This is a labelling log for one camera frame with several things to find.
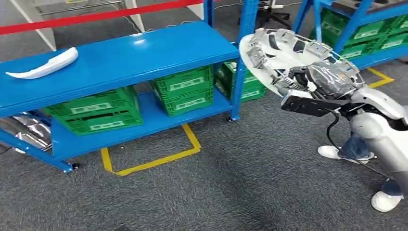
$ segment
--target shelf post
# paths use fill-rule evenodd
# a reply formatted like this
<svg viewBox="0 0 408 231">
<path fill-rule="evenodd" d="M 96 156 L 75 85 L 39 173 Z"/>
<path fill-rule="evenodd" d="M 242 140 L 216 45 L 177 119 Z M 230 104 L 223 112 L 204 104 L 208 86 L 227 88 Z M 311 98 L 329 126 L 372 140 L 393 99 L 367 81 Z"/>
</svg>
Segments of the shelf post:
<svg viewBox="0 0 408 231">
<path fill-rule="evenodd" d="M 245 0 L 243 1 L 243 7 L 241 9 L 240 28 L 238 36 L 235 39 L 235 44 L 239 46 L 241 39 L 254 32 L 256 13 L 258 11 L 258 0 Z M 241 58 L 237 60 L 237 70 L 235 72 L 234 91 L 232 93 L 232 105 L 230 118 L 234 121 L 239 119 L 239 107 L 242 95 L 242 83 L 243 77 L 246 72 L 246 67 Z"/>
<path fill-rule="evenodd" d="M 315 21 L 316 40 L 321 42 L 320 0 L 313 0 L 313 18 Z"/>
<path fill-rule="evenodd" d="M 204 21 L 213 27 L 214 14 L 213 14 L 214 4 L 213 0 L 204 0 Z"/>
<path fill-rule="evenodd" d="M 350 20 L 348 21 L 347 25 L 343 29 L 343 31 L 340 34 L 340 37 L 337 39 L 333 50 L 336 53 L 339 53 L 344 45 L 347 43 L 349 40 L 350 36 L 354 33 L 354 31 L 357 29 L 359 26 L 359 21 L 362 20 L 369 9 L 371 3 L 373 0 L 362 0 L 360 2 L 360 5 L 358 6 L 357 10 L 354 12 L 354 14 L 351 16 Z"/>
<path fill-rule="evenodd" d="M 27 155 L 30 155 L 37 160 L 48 163 L 49 165 L 52 165 L 55 168 L 64 171 L 64 173 L 71 172 L 73 170 L 72 166 L 67 162 L 54 160 L 51 154 L 48 154 L 41 149 L 36 148 L 33 145 L 16 138 L 12 134 L 2 129 L 0 129 L 0 140 L 11 147 L 15 147 L 20 149 L 21 151 L 24 151 Z"/>
<path fill-rule="evenodd" d="M 292 30 L 297 34 L 300 30 L 300 26 L 302 25 L 302 21 L 305 18 L 307 11 L 312 4 L 311 0 L 303 0 L 299 6 L 299 11 L 297 12 L 296 18 L 292 24 Z"/>
</svg>

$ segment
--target white shoe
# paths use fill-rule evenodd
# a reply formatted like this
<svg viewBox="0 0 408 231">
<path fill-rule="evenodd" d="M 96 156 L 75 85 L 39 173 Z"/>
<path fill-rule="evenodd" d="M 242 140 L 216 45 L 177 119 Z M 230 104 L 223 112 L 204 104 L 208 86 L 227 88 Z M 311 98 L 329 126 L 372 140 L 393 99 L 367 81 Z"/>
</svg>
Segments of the white shoe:
<svg viewBox="0 0 408 231">
<path fill-rule="evenodd" d="M 339 150 L 334 147 L 334 146 L 321 146 L 318 148 L 318 153 L 324 157 L 330 158 L 330 159 L 343 159 L 343 160 L 348 160 L 350 162 L 359 164 L 359 162 L 355 161 L 355 160 L 351 160 L 351 159 L 346 159 L 346 158 L 342 158 L 339 157 Z M 358 161 L 360 161 L 363 164 L 366 164 L 369 162 L 370 159 L 374 158 L 374 153 L 370 153 L 370 156 L 361 158 L 361 159 L 357 159 Z"/>
<path fill-rule="evenodd" d="M 372 197 L 371 205 L 380 212 L 388 212 L 393 210 L 401 199 L 402 197 L 390 196 L 383 191 L 379 191 Z"/>
</svg>

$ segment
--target red stripe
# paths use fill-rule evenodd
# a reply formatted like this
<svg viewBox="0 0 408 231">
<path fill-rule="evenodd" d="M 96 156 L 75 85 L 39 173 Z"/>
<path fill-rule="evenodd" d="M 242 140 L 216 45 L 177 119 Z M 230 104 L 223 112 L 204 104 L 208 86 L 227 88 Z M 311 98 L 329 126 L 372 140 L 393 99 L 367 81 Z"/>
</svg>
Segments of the red stripe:
<svg viewBox="0 0 408 231">
<path fill-rule="evenodd" d="M 178 0 L 170 1 L 158 4 L 152 4 L 148 6 L 141 6 L 132 9 L 124 9 L 113 12 L 103 12 L 103 13 L 93 13 L 88 15 L 73 16 L 59 19 L 51 19 L 43 22 L 34 22 L 34 23 L 24 23 L 24 24 L 15 24 L 11 26 L 0 26 L 0 35 L 11 34 L 16 32 L 23 32 L 28 30 L 43 29 L 48 27 L 57 27 L 57 26 L 68 26 L 72 24 L 93 22 L 99 20 L 106 20 L 111 18 L 118 18 L 123 16 L 129 16 L 133 14 L 148 13 L 154 11 L 167 10 L 172 8 L 179 8 L 188 5 L 194 5 L 202 3 L 203 0 Z"/>
</svg>

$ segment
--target blue metal rack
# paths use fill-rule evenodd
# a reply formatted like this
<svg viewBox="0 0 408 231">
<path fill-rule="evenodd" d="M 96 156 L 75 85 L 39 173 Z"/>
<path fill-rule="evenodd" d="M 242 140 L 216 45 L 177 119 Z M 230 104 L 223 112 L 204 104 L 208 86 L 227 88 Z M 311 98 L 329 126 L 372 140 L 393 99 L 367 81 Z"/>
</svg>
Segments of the blue metal rack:
<svg viewBox="0 0 408 231">
<path fill-rule="evenodd" d="M 293 22 L 293 31 L 298 32 L 301 23 L 309 10 L 313 5 L 314 26 L 316 30 L 316 39 L 321 41 L 321 20 L 320 20 L 320 7 L 328 8 L 332 11 L 340 13 L 350 18 L 347 26 L 343 29 L 341 35 L 336 41 L 333 50 L 340 52 L 349 38 L 353 35 L 357 27 L 373 22 L 378 22 L 387 18 L 397 17 L 408 13 L 408 3 L 397 5 L 391 8 L 387 8 L 375 13 L 366 13 L 371 3 L 374 0 L 362 0 L 354 14 L 350 15 L 341 10 L 333 8 L 331 6 L 333 0 L 303 0 L 299 7 L 299 13 Z M 374 66 L 404 55 L 407 55 L 408 46 L 399 46 L 398 48 L 388 49 L 385 51 L 376 52 L 375 54 L 363 55 L 350 59 L 359 69 L 364 69 L 370 66 Z"/>
<path fill-rule="evenodd" d="M 258 0 L 244 2 L 237 41 L 252 33 L 257 4 Z M 213 105 L 169 117 L 161 109 L 154 94 L 148 92 L 138 96 L 144 119 L 143 126 L 77 136 L 57 121 L 51 120 L 52 154 L 43 152 L 1 129 L 0 140 L 64 172 L 70 172 L 73 170 L 72 165 L 64 160 L 103 147 L 222 112 L 230 111 L 231 120 L 238 119 L 245 66 L 239 58 L 237 48 L 211 27 L 212 5 L 211 0 L 204 0 L 204 22 L 79 46 L 79 57 L 74 63 L 39 79 L 16 79 L 5 75 L 5 72 L 25 72 L 46 63 L 49 58 L 63 51 L 0 63 L 0 117 L 12 116 L 22 111 L 31 111 L 41 116 L 36 109 L 237 58 L 236 87 L 232 103 L 214 89 Z"/>
</svg>

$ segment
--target yellow floor marking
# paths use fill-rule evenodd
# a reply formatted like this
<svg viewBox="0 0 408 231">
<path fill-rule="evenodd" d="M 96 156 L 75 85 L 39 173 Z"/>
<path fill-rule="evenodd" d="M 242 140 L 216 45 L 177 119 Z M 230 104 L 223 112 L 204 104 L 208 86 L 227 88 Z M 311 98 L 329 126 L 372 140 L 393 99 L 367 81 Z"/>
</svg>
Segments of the yellow floor marking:
<svg viewBox="0 0 408 231">
<path fill-rule="evenodd" d="M 102 162 L 103 162 L 103 167 L 105 168 L 106 171 L 113 173 L 115 175 L 118 176 L 126 176 L 132 172 L 137 172 L 137 171 L 141 171 L 141 170 L 145 170 L 151 167 L 155 167 L 158 165 L 162 165 L 164 163 L 173 161 L 173 160 L 177 160 L 180 158 L 183 158 L 185 156 L 189 156 L 195 153 L 198 153 L 201 149 L 201 145 L 198 142 L 197 138 L 195 137 L 194 133 L 192 132 L 191 128 L 188 126 L 188 124 L 183 124 L 181 125 L 181 127 L 183 128 L 184 132 L 186 133 L 187 137 L 189 138 L 193 148 L 189 149 L 189 150 L 185 150 L 181 153 L 176 153 L 173 155 L 169 155 L 157 160 L 153 160 L 151 162 L 142 164 L 142 165 L 138 165 L 138 166 L 134 166 L 131 168 L 127 168 L 124 170 L 120 170 L 118 172 L 114 172 L 112 169 L 112 163 L 111 163 L 111 158 L 109 157 L 109 151 L 108 148 L 102 148 L 101 149 L 101 157 L 102 157 Z"/>
<path fill-rule="evenodd" d="M 376 70 L 374 70 L 372 68 L 367 68 L 367 70 L 370 71 L 371 73 L 375 74 L 376 76 L 382 78 L 381 80 L 378 80 L 377 82 L 370 83 L 369 84 L 370 88 L 377 88 L 379 86 L 382 86 L 384 84 L 391 83 L 392 81 L 394 81 L 393 78 L 390 78 L 390 77 L 384 75 L 383 73 L 378 72 L 378 71 L 376 71 Z"/>
</svg>

